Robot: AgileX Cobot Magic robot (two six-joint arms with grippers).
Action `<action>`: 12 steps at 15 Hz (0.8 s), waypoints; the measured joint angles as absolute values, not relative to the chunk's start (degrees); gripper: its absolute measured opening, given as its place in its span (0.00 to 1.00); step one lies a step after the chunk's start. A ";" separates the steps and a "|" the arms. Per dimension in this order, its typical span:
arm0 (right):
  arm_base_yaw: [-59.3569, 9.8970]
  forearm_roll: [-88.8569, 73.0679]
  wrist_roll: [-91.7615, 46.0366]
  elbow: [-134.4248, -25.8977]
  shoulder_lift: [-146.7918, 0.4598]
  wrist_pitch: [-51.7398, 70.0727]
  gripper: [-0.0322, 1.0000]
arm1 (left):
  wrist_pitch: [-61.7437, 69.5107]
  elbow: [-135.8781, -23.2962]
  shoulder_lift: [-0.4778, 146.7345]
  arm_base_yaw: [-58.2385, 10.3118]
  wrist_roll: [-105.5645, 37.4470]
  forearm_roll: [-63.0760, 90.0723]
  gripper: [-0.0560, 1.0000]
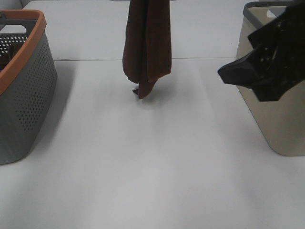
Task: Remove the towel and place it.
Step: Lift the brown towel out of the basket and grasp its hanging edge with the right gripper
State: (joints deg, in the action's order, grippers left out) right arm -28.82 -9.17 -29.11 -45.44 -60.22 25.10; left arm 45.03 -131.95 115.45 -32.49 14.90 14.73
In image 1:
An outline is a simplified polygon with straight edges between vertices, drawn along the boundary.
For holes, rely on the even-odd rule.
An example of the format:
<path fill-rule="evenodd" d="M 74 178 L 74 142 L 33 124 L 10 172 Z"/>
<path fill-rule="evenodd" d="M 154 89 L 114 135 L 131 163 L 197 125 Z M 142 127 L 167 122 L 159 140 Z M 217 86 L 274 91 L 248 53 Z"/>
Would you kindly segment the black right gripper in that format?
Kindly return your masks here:
<path fill-rule="evenodd" d="M 305 79 L 305 2 L 294 0 L 248 36 L 253 50 L 222 66 L 225 84 L 251 88 L 260 102 L 278 101 Z"/>

